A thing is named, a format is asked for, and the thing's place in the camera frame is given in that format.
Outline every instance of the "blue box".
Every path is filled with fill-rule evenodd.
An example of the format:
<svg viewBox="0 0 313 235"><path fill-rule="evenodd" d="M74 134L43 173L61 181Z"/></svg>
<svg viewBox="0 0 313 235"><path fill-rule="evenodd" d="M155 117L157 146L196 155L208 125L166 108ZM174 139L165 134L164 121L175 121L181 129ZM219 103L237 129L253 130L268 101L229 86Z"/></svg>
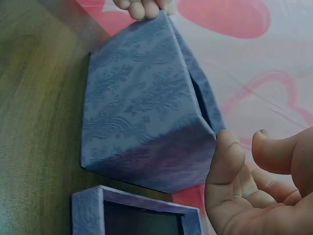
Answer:
<svg viewBox="0 0 313 235"><path fill-rule="evenodd" d="M81 166L163 192L205 181L224 128L192 52L161 11L90 57Z"/></svg>
<svg viewBox="0 0 313 235"><path fill-rule="evenodd" d="M198 208L97 186L72 195L72 234L201 235L202 229Z"/></svg>

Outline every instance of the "finger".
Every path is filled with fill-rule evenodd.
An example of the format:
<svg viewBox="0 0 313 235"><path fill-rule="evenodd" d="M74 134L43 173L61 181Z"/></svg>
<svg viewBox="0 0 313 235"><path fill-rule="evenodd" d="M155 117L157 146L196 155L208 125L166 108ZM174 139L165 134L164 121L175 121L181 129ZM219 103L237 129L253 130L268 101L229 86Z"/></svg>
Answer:
<svg viewBox="0 0 313 235"><path fill-rule="evenodd" d="M259 190L271 195L278 203L294 206L302 197L295 185L275 180L267 171L255 167L251 175Z"/></svg>
<svg viewBox="0 0 313 235"><path fill-rule="evenodd" d="M159 9L155 0L142 0L146 18L153 19L158 15Z"/></svg>
<svg viewBox="0 0 313 235"><path fill-rule="evenodd" d="M231 130L222 130L217 136L216 149L214 156L220 156L223 152L227 150L227 148L233 143L240 143L239 138L235 134L235 132ZM214 162L218 159L218 157L213 157L211 162L211 167L214 165Z"/></svg>
<svg viewBox="0 0 313 235"><path fill-rule="evenodd" d="M145 9L141 3L141 0L130 0L130 6L128 12L130 16L137 21L141 21L145 18Z"/></svg>
<svg viewBox="0 0 313 235"><path fill-rule="evenodd" d="M247 165L244 165L240 171L239 179L242 197L254 208L266 208L277 204L276 200L271 195L258 189Z"/></svg>
<svg viewBox="0 0 313 235"><path fill-rule="evenodd" d="M245 163L245 151L233 142L236 138L227 130L218 135L214 164L205 183L205 208L216 232L221 232L243 210L242 205L233 201L233 182Z"/></svg>
<svg viewBox="0 0 313 235"><path fill-rule="evenodd" d="M259 167L277 173L291 174L302 197L313 192L313 128L290 138L272 140L257 132L252 140L252 155Z"/></svg>
<svg viewBox="0 0 313 235"><path fill-rule="evenodd" d="M159 8L163 9L168 15L172 15L174 13L174 7L172 0L156 0Z"/></svg>
<svg viewBox="0 0 313 235"><path fill-rule="evenodd" d="M120 8L122 10L127 10L129 8L129 6L131 5L129 0L113 0L113 2L115 3L115 5L118 8Z"/></svg>

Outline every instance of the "blue patterned fabric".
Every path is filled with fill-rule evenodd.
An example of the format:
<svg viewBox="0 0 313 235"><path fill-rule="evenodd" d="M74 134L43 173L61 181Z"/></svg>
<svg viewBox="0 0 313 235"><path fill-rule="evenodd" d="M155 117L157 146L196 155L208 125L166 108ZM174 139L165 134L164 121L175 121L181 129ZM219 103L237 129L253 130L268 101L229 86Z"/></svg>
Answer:
<svg viewBox="0 0 313 235"><path fill-rule="evenodd" d="M208 80L163 11L91 54L83 168L175 192L205 181L222 129Z"/></svg>
<svg viewBox="0 0 313 235"><path fill-rule="evenodd" d="M105 233L104 201L157 212L183 214L184 235L201 235L198 208L163 202L105 186L97 186L72 195L72 234L109 235Z"/></svg>

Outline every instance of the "wooden table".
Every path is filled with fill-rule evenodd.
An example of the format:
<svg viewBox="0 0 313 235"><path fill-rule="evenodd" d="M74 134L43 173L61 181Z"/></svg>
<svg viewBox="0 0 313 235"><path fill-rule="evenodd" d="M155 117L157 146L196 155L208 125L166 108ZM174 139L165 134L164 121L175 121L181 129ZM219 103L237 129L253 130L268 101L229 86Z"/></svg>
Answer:
<svg viewBox="0 0 313 235"><path fill-rule="evenodd" d="M79 166L100 26L73 0L0 0L0 29L0 235L70 234L70 195L98 184L171 200Z"/></svg>

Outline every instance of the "bedsheet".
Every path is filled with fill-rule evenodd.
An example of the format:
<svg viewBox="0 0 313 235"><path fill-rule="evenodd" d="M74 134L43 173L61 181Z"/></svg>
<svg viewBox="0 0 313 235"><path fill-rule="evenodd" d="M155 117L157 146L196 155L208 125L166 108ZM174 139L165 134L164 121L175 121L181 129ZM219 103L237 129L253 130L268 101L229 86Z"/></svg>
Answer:
<svg viewBox="0 0 313 235"><path fill-rule="evenodd" d="M112 0L77 0L111 35L134 21ZM171 16L213 88L225 123L252 159L251 138L284 138L313 126L313 1L177 0ZM288 176L278 176L290 181ZM173 195L200 208L204 186Z"/></svg>

